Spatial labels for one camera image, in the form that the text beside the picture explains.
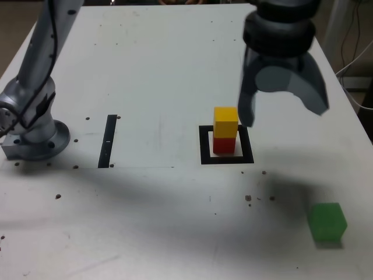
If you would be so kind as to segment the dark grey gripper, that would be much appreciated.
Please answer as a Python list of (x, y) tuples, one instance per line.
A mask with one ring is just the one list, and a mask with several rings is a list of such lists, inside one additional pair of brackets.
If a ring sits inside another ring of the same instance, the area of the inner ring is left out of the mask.
[(237, 106), (242, 126), (252, 127), (254, 124), (255, 95), (258, 90), (292, 93), (307, 110), (320, 116), (329, 110), (324, 79), (309, 54), (295, 58), (276, 58), (246, 48)]

